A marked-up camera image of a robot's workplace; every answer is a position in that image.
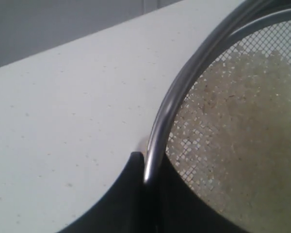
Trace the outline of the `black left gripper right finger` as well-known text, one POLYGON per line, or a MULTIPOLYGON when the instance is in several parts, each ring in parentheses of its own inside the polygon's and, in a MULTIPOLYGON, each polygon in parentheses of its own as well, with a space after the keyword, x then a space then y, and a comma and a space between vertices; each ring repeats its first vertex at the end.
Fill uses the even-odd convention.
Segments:
POLYGON ((145 218, 152 233, 238 233, 240 227, 200 199, 167 156, 152 187, 144 186, 145 218))

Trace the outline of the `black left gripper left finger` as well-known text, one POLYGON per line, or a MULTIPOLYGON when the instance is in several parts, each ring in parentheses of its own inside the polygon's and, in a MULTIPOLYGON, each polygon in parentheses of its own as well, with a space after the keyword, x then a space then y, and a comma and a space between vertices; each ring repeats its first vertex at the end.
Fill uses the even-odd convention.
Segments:
POLYGON ((64 233, 141 233, 144 157, 132 152, 120 176, 85 214, 64 233))

